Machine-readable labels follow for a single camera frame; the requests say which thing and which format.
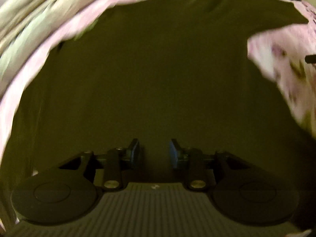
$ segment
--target black circular base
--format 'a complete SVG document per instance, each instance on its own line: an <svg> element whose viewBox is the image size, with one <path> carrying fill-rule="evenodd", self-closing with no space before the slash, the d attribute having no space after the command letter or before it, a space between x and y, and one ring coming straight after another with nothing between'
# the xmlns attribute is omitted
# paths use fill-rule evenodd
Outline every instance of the black circular base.
<svg viewBox="0 0 316 237"><path fill-rule="evenodd" d="M218 210L229 218L258 226L287 221L299 200L290 185L253 169L232 171L211 196Z"/></svg>
<svg viewBox="0 0 316 237"><path fill-rule="evenodd" d="M49 170L22 182L11 202L21 218L59 224L87 212L98 198L95 186L73 170Z"/></svg>

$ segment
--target metal screw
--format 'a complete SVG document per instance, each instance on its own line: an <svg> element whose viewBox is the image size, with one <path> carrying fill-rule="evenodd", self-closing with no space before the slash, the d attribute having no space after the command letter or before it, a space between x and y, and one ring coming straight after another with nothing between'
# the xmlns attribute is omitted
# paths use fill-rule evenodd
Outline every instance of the metal screw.
<svg viewBox="0 0 316 237"><path fill-rule="evenodd" d="M195 189L201 189L206 186L206 183L203 180L195 180L190 183L190 186Z"/></svg>
<svg viewBox="0 0 316 237"><path fill-rule="evenodd" d="M109 189L114 189L114 188L119 187L119 182L116 180L109 180L104 183L104 187L109 188Z"/></svg>

